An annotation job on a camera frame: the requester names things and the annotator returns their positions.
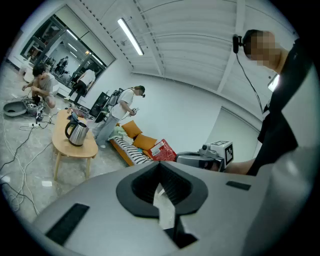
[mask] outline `red box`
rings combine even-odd
[[[154,161],[176,161],[177,154],[165,139],[147,151]]]

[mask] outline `floor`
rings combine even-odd
[[[4,104],[10,102],[16,97],[22,97],[29,93],[27,88],[22,91],[22,86],[25,85],[23,77],[18,74],[8,63],[3,63],[0,70],[0,111],[2,111]],[[56,107],[51,110],[52,114],[57,113],[60,109],[66,108],[68,105],[62,98],[56,96]],[[8,142],[10,143],[13,151],[24,142],[29,135],[28,127],[20,126],[29,125],[34,122],[34,117],[28,115],[21,115],[16,117],[8,116],[0,117],[0,166],[4,163],[11,161],[13,155],[9,152],[4,140],[4,126]],[[45,116],[43,119],[47,121],[49,117]],[[29,140],[23,144],[18,150],[17,156],[24,168],[36,154],[38,154],[45,146],[51,142],[53,124],[47,126],[49,129],[36,129],[31,132]],[[58,197],[66,194],[77,185],[85,181],[86,159],[62,157],[59,166],[58,179],[54,181],[54,167],[57,156],[53,151],[53,145],[50,144],[33,162],[31,162],[26,173],[26,184],[29,187],[36,208],[41,212],[49,204],[55,201]],[[117,151],[111,144],[107,144],[105,149],[99,148],[98,154],[95,159],[91,160],[90,177],[98,176],[101,174],[110,173],[116,170],[127,167],[127,163],[120,157]],[[3,167],[0,172],[0,177],[3,177],[2,182],[8,182],[15,190],[19,190],[22,181],[23,173],[17,159]],[[16,213],[32,222],[36,218],[36,213],[32,203],[24,199],[18,208],[17,201],[13,199],[15,193],[7,186],[3,185],[6,191],[7,199],[11,202],[11,207]],[[26,186],[23,187],[23,193],[31,197],[30,192]]]

